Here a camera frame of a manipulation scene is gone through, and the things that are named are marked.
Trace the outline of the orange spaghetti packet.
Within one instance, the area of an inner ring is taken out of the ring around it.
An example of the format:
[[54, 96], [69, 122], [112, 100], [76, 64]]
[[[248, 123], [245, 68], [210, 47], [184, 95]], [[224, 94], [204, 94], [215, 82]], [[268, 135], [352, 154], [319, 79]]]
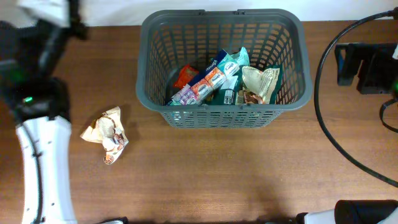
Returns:
[[190, 82], [199, 71], [190, 65], [184, 66], [179, 72], [177, 81], [173, 84], [174, 88], [182, 89], [188, 82]]

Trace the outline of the grey plastic basket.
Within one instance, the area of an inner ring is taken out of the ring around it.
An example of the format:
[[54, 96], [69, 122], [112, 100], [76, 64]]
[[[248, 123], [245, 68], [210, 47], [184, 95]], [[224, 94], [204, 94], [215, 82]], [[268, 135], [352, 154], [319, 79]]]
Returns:
[[[176, 128], [261, 128], [311, 98], [312, 81], [301, 21], [283, 9], [163, 10], [142, 23], [136, 95]], [[282, 68], [269, 105], [171, 106], [172, 85], [185, 65], [203, 70], [220, 50], [245, 48], [259, 70]]]

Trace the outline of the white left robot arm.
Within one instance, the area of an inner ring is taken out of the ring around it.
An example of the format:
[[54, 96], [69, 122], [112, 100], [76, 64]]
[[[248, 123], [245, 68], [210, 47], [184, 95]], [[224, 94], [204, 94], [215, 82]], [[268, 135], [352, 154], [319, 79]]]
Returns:
[[1, 22], [1, 98], [9, 108], [24, 166], [23, 223], [76, 223], [70, 193], [72, 133], [67, 85], [53, 76], [68, 41], [85, 40], [80, 3], [19, 1], [36, 23]]

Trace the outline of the beige snack bag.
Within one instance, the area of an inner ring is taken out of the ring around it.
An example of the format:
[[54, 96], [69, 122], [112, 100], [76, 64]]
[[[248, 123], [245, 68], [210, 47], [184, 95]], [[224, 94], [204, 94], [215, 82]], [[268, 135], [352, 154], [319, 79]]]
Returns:
[[101, 144], [106, 151], [104, 163], [111, 165], [118, 160], [129, 143], [121, 123], [121, 109], [114, 107], [95, 119], [80, 135], [88, 142]]

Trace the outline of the multicolour tissue pack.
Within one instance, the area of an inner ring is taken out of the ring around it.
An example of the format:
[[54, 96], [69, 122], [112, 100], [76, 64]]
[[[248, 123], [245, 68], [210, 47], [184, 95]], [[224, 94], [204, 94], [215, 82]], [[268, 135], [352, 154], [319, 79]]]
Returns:
[[238, 70], [238, 63], [225, 50], [221, 50], [209, 66], [171, 97], [167, 105], [198, 105]]

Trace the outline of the light teal small packet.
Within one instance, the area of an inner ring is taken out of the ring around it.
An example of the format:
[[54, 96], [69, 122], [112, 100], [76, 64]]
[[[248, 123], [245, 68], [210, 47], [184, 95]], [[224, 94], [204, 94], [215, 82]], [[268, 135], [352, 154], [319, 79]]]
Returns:
[[240, 51], [232, 54], [231, 57], [239, 66], [250, 66], [249, 55], [245, 47], [241, 47]]

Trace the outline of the green coffee bean bag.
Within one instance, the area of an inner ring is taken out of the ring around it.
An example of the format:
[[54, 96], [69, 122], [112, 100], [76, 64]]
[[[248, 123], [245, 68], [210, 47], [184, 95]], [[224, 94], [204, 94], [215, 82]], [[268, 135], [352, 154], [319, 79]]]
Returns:
[[268, 105], [274, 104], [282, 86], [283, 68], [271, 65], [260, 71], [242, 66], [207, 99], [209, 105]]

